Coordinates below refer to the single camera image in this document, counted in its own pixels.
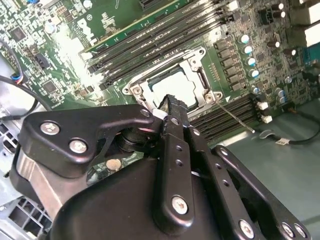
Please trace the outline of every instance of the silver screw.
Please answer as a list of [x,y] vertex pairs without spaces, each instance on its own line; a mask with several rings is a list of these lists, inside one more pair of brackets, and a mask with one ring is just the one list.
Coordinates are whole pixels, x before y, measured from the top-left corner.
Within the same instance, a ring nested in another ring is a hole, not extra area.
[[60,127],[52,122],[42,123],[40,129],[43,133],[48,135],[56,135],[60,132]]
[[283,227],[283,229],[285,230],[285,232],[290,236],[290,237],[294,237],[295,235],[294,235],[294,232],[291,230],[291,228],[289,227],[289,225],[288,224],[286,224],[285,222],[284,223],[282,223],[282,227]]
[[295,224],[294,225],[295,229],[297,230],[298,233],[300,233],[300,235],[303,237],[303,238],[307,238],[307,234],[305,233],[305,231],[302,229],[302,227],[300,227],[298,224]]
[[228,152],[224,148],[220,148],[223,155],[228,156]]
[[207,103],[212,103],[212,101],[214,100],[214,98],[211,96],[211,94],[207,94],[204,96],[204,99]]
[[135,95],[140,95],[141,92],[142,92],[142,90],[141,90],[140,87],[135,87],[135,88],[133,89],[133,93],[134,93]]
[[200,136],[200,132],[197,129],[194,128],[193,132],[194,132],[195,135]]
[[146,116],[147,118],[150,117],[150,112],[148,112],[148,111],[145,110],[145,109],[141,109],[140,113],[141,113],[143,116]]
[[181,215],[186,214],[188,211],[187,203],[179,196],[174,196],[172,198],[172,207],[178,214]]
[[87,145],[81,140],[73,140],[69,143],[71,151],[77,154],[83,154],[87,151]]
[[174,117],[171,118],[171,122],[173,122],[175,125],[179,125],[179,121]]
[[253,239],[255,237],[254,230],[252,229],[250,224],[247,223],[245,220],[240,220],[239,226],[240,226],[242,232],[244,233],[244,235],[246,235],[247,238]]

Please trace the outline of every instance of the integrated circuit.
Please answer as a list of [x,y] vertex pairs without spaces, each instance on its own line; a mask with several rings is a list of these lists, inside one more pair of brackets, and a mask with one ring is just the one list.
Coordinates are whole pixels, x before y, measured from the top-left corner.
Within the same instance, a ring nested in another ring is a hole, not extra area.
[[51,94],[57,90],[56,85],[51,80],[43,84],[42,87],[48,94]]
[[26,37],[26,34],[19,26],[10,31],[9,33],[16,42],[20,42],[22,39]]

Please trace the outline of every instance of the electrolytic capacitor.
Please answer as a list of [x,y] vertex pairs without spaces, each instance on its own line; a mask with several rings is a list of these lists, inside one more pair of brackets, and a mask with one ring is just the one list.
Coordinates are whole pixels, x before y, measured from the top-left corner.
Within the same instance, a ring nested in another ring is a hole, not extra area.
[[258,70],[255,70],[255,69],[251,69],[249,72],[248,72],[248,76],[250,78],[256,78],[259,76],[259,71]]
[[286,12],[285,11],[275,11],[272,16],[275,19],[284,19],[286,17]]
[[293,57],[297,54],[297,50],[295,50],[294,48],[288,48],[288,49],[283,50],[283,53],[287,56]]
[[269,48],[279,48],[280,42],[278,41],[268,41],[266,44]]
[[253,57],[248,57],[245,60],[245,64],[250,66],[250,67],[254,67],[256,65],[256,60]]
[[282,10],[284,9],[285,5],[283,3],[277,3],[277,4],[273,4],[271,5],[271,9],[273,11],[279,11],[279,10]]
[[281,88],[277,87],[274,91],[274,94],[278,96],[279,98],[282,98],[286,95],[285,91],[283,91]]
[[286,101],[287,101],[287,99],[286,99],[285,96],[282,96],[282,97],[277,96],[277,97],[276,97],[276,100],[277,100],[277,102],[280,103],[280,104],[285,104]]
[[251,46],[244,46],[241,51],[243,54],[250,54],[252,53],[253,49]]
[[256,86],[252,86],[250,88],[251,93],[257,95],[259,93],[259,88],[257,88]]
[[250,37],[247,34],[241,35],[238,39],[239,43],[247,44],[249,43]]

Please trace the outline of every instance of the white capacitor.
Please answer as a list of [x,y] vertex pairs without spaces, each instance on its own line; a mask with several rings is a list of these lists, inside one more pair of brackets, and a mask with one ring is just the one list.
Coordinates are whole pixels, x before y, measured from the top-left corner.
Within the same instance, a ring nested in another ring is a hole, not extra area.
[[256,60],[253,57],[248,57],[245,60],[245,64],[250,66],[250,67],[254,67],[256,65]]
[[57,31],[57,26],[55,24],[53,24],[52,22],[46,22],[44,24],[44,31],[47,34],[54,34]]
[[252,53],[253,49],[252,49],[252,46],[245,46],[242,48],[241,51],[243,54],[250,54]]
[[92,8],[92,2],[90,0],[84,0],[83,6],[85,9],[90,9],[90,8]]
[[242,44],[247,44],[249,43],[250,37],[247,34],[241,35],[239,37],[239,42]]
[[250,78],[256,78],[256,77],[259,76],[259,71],[255,70],[255,69],[252,69],[252,70],[249,71],[248,75],[249,75]]

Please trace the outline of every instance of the cable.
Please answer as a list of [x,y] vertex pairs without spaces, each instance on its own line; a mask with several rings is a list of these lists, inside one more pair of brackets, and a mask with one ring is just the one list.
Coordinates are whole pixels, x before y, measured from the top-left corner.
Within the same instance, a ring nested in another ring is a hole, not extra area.
[[39,103],[38,100],[34,99],[32,107],[26,113],[24,113],[22,115],[3,116],[3,117],[0,117],[0,121],[12,121],[12,120],[22,119],[22,118],[28,116],[29,114],[31,114],[36,109],[38,103]]
[[[302,112],[302,111],[296,111],[293,108],[289,108],[288,112],[290,112],[292,114],[295,114],[295,115],[300,115],[301,117],[316,123],[318,125],[318,130],[312,137],[309,137],[309,138],[304,139],[304,140],[289,140],[289,139],[286,139],[286,140],[288,140],[287,144],[289,144],[289,145],[307,145],[307,144],[310,144],[311,142],[313,142],[313,140],[320,135],[320,119],[318,119],[318,118],[316,118],[313,115],[310,115],[308,113],[305,113],[305,112]],[[281,136],[278,136],[278,135],[275,135],[275,134],[270,134],[267,138],[272,139],[272,140],[274,140],[276,142],[278,142],[279,140],[284,139]]]
[[22,91],[24,91],[25,93],[31,95],[32,97],[34,97],[35,100],[37,100],[40,104],[43,105],[43,107],[47,110],[47,111],[51,111],[52,108],[41,98],[39,97],[36,93],[34,93],[33,91],[31,91],[29,88],[23,86],[23,85],[18,85],[15,82],[13,82],[11,79],[1,76],[0,75],[0,82],[3,83],[7,83],[10,85],[13,85],[15,87],[17,87],[18,89],[21,89]]
[[12,57],[14,58],[14,61],[16,63],[18,71],[19,71],[19,79],[18,80],[12,79],[12,80],[16,81],[17,84],[20,84],[24,78],[24,73],[22,71],[21,65],[20,65],[19,60],[17,58],[17,55],[15,54],[13,49],[1,38],[0,38],[0,44],[2,44],[9,51],[9,53],[12,55]]

